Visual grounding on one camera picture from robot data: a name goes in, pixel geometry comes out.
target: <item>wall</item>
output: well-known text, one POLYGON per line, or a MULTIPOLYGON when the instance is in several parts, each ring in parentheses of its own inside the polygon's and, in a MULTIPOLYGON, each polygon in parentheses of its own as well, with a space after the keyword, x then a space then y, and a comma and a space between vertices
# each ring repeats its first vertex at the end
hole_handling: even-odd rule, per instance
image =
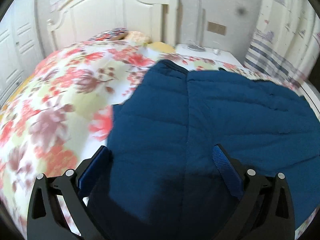
MULTIPOLYGON (((50 13, 50 0, 38 0, 40 33, 46 56, 52 52, 46 22, 57 20, 56 12, 50 13)), ((189 43, 196 32, 197 0, 180 0, 179 43, 189 43)), ((206 22, 225 25, 226 35, 204 31, 203 46, 230 51, 241 63, 250 44, 259 16, 261 0, 202 0, 206 22)))

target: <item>bed post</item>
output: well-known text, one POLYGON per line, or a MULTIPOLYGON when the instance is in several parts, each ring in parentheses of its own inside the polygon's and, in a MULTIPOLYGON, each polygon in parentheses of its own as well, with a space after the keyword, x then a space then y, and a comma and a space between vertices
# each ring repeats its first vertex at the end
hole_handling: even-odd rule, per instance
POLYGON ((166 24, 166 43, 175 46, 177 39, 177 15, 179 0, 169 0, 168 18, 166 24))
POLYGON ((52 49, 52 51, 56 51, 56 50, 58 50, 58 48, 55 43, 54 36, 53 36, 52 30, 51 30, 52 26, 53 26, 53 21, 51 19, 47 20, 47 30, 48 30, 51 49, 52 49))

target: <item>headboard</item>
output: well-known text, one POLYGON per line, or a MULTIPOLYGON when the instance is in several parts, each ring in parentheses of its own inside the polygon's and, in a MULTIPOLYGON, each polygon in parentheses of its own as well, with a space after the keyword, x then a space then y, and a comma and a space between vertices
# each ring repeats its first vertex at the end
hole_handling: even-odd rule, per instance
POLYGON ((58 8, 57 23, 51 19, 47 22, 52 49, 117 27, 140 31, 153 42, 175 46, 178 3, 179 0, 66 0, 58 8))

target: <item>blue quilted garment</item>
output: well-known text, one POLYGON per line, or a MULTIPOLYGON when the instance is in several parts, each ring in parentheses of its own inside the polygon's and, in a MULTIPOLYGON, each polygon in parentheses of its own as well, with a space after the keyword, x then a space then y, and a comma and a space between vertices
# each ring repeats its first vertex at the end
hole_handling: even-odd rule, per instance
POLYGON ((210 239, 241 197, 214 165, 216 144, 260 174, 286 175, 297 227, 319 204, 320 123, 304 98, 272 82, 162 60, 114 106, 113 162, 90 212, 116 240, 210 239))

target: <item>metal pin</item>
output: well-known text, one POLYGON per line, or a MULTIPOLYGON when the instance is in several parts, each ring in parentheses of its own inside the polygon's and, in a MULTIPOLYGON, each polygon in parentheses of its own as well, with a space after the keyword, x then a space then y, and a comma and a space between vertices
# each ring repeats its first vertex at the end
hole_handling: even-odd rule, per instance
POLYGON ((37 175, 37 179, 42 179, 43 178, 43 173, 39 173, 38 175, 37 175))
POLYGON ((248 173, 250 176, 256 175, 256 172, 255 172, 254 170, 252 170, 252 169, 247 170, 247 173, 248 173))
POLYGON ((278 177, 279 177, 279 178, 281 178, 281 179, 284 179, 284 178, 285 178, 284 174, 283 174, 283 173, 281 173, 281 172, 280 172, 280 173, 278 173, 278 177))
POLYGON ((72 176, 73 173, 74 173, 73 170, 67 170, 67 171, 66 171, 66 175, 67 175, 68 177, 72 176))

